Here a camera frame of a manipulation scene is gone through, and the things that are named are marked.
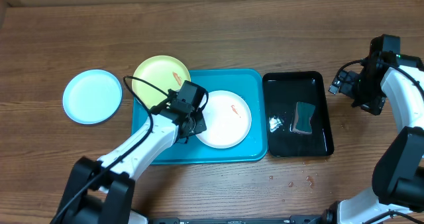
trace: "plate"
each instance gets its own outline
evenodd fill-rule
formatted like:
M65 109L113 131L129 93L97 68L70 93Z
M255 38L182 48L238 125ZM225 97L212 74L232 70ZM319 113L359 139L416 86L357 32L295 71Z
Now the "plate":
M211 92L203 116L207 129L196 136L213 148L230 148L242 142L252 124L252 115L247 103L229 91Z
M62 103L70 119L92 125L115 113L121 104L122 92L119 80L110 72L88 70L69 82Z
M138 66L133 76L150 82L165 93L168 93L169 89L179 90L184 81L191 81L186 66L178 59L165 55L145 60ZM137 80L132 81L132 90L149 109L166 98L153 87Z

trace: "tray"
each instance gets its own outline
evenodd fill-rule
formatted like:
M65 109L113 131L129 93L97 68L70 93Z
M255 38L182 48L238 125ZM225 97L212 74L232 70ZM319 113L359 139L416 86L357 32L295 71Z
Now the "tray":
M323 76L319 72L282 72L266 74L263 78L268 146L277 157L329 156L334 152L330 118L325 99ZM315 106L311 118L312 134L290 131L296 103ZM272 120L282 121L271 131Z
M196 136L166 149L152 164L207 164L220 162L247 162L263 158L268 151L262 78L252 69L192 70L191 81L208 92L231 91L241 96L252 113L252 126L247 137L238 145L216 149L203 144ZM147 119L146 111L134 100L132 133Z

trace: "light blue plate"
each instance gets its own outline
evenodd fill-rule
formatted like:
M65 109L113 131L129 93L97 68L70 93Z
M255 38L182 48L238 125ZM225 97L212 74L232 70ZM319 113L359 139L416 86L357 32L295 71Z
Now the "light blue plate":
M73 121L92 125L110 118L122 101L119 80L105 70L78 74L66 86L63 96L65 113Z
M247 103L252 113L252 126L247 137L238 145L217 149L203 144L196 136L190 137L187 144L179 140L166 149L152 164L205 164L218 162L257 161L268 151L266 140L266 119L262 78L252 69L222 69L189 71L191 81L204 87L208 92L225 90L236 93ZM147 113L134 100L132 133L146 121Z

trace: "wooden table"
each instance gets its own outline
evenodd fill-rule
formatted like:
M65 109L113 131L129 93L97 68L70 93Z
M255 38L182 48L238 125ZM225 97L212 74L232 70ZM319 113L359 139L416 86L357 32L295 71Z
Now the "wooden table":
M86 127L66 117L64 88L84 70L123 77L143 60L168 54L190 70L316 70L327 87L340 66L365 57L371 39L383 33L401 36L404 54L424 57L423 15L424 0L7 9L0 30L0 222L49 222L74 162L96 159L129 137L128 92L104 124ZM375 117L351 102L327 93L331 157L151 166L136 185L133 207L149 217L321 214L370 186L374 165L397 135L389 103Z

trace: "black tray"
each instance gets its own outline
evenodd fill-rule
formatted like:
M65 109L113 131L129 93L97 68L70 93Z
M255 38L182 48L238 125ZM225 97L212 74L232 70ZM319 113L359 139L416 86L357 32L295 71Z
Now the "black tray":
M319 72L282 72L262 78L267 119L268 148L277 157L328 156L334 153L323 76ZM311 118L312 134L291 131L298 101L315 106ZM273 131L270 121L282 125Z

